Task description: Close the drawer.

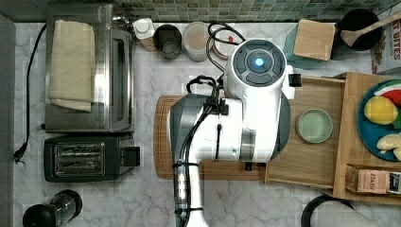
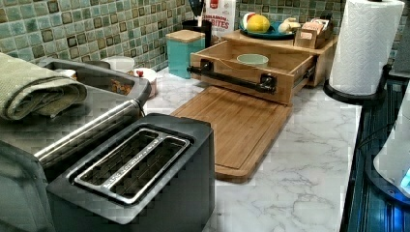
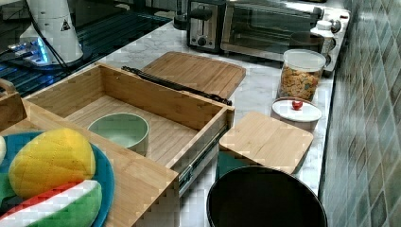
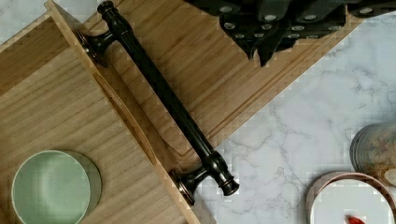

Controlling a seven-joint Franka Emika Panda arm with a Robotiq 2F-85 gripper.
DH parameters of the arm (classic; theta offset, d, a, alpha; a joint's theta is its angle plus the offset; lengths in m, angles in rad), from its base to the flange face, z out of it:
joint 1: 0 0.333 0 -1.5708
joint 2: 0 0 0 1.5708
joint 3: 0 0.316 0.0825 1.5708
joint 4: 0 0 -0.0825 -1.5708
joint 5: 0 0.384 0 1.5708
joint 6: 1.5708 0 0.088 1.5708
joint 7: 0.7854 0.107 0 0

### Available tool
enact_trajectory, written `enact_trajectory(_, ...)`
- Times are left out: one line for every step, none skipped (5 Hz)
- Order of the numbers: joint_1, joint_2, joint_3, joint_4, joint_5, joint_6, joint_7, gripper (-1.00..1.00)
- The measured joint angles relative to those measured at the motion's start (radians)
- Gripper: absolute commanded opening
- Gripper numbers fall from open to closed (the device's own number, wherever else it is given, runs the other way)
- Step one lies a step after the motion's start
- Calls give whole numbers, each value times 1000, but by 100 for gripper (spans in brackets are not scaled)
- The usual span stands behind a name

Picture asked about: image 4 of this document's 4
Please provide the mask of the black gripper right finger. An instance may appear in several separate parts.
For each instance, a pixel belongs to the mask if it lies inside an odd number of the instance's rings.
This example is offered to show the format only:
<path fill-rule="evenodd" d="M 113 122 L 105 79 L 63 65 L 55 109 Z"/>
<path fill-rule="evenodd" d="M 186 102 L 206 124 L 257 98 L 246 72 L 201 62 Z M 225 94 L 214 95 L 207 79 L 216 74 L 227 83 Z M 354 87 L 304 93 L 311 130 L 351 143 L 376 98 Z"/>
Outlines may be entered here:
<path fill-rule="evenodd" d="M 258 17 L 271 24 L 258 46 L 261 66 L 298 39 L 316 39 L 342 29 L 347 14 L 366 19 L 395 10 L 395 0 L 259 0 Z"/>

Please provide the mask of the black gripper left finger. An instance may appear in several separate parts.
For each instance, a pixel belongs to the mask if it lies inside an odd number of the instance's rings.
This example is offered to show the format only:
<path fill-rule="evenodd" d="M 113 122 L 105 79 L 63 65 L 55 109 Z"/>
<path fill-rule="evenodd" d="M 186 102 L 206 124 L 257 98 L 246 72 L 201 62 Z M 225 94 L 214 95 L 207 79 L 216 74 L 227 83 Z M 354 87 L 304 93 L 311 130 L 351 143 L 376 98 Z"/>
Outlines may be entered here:
<path fill-rule="evenodd" d="M 185 0 L 219 18 L 221 29 L 252 60 L 258 52 L 269 61 L 275 52 L 287 49 L 285 37 L 289 0 Z"/>

